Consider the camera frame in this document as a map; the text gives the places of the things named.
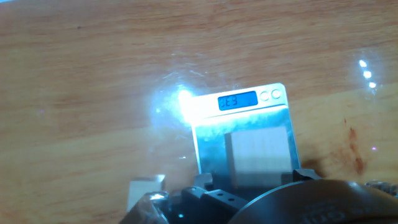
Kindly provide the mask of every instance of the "scale display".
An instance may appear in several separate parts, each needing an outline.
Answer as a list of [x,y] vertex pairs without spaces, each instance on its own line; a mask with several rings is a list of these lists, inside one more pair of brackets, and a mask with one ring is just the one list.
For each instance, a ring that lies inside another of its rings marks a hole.
[[240,93],[218,98],[218,108],[221,111],[242,108],[245,106],[254,106],[259,102],[255,91]]

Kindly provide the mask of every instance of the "white block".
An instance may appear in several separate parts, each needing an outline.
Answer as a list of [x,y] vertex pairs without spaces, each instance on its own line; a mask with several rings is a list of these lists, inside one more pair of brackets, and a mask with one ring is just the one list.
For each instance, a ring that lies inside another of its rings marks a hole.
[[292,172],[285,127],[238,131],[225,140],[235,187],[277,187]]

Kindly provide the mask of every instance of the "black object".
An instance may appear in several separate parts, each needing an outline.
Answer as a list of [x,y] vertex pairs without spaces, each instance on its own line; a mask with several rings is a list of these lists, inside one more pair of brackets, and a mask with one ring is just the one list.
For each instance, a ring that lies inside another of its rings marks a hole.
[[[313,170],[295,170],[293,180],[251,202],[224,190],[193,186],[161,210],[170,224],[398,224],[398,199],[378,189],[322,180]],[[123,223],[135,223],[126,221],[128,216]]]

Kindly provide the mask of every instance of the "wood grain surface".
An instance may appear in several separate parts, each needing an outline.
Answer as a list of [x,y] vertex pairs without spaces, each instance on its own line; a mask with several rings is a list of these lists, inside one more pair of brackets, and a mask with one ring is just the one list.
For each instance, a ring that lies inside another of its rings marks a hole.
[[181,89],[282,82],[304,167],[398,182],[396,1],[0,2],[0,223],[117,223],[133,178],[191,184]]

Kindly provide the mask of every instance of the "black mechanical device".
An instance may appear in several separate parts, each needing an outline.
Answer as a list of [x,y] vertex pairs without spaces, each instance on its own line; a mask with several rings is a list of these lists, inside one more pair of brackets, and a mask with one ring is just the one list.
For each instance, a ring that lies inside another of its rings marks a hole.
[[196,185],[172,197],[167,192],[148,194],[145,208],[138,203],[120,224],[398,224],[398,198],[391,195],[396,189],[324,180],[308,169],[294,170],[293,182],[256,198],[248,193],[261,189],[226,192],[213,189],[212,182]]

